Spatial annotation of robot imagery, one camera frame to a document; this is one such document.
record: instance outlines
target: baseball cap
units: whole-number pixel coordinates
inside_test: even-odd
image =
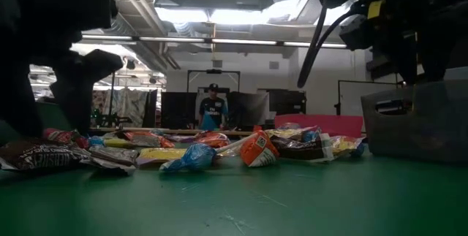
[[[210,84],[210,86],[208,87],[208,89],[212,90],[212,91],[218,91],[218,85],[216,83],[212,83]]]

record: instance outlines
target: person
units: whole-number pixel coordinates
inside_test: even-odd
[[[227,122],[226,101],[218,97],[219,86],[216,83],[208,87],[208,98],[200,103],[199,129],[215,130],[222,129]]]

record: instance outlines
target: clear plastic bin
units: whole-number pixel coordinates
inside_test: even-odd
[[[468,162],[468,80],[449,80],[362,96],[369,150],[446,163]],[[412,103],[403,115],[384,115],[386,101]]]

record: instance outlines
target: pile of candy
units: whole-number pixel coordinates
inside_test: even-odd
[[[194,144],[177,149],[171,141]],[[301,129],[291,123],[257,131],[234,143],[214,132],[180,137],[158,131],[117,131],[87,138],[77,132],[46,129],[43,139],[27,138],[0,148],[0,165],[3,170],[29,172],[90,164],[131,174],[137,167],[156,164],[162,172],[178,172],[207,169],[223,156],[240,156],[248,167],[264,167],[280,158],[321,162],[361,156],[365,149],[363,138],[329,137],[320,127]]]

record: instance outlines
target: green table surface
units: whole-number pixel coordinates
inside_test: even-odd
[[[468,235],[468,169],[222,159],[199,173],[0,172],[2,235]]]

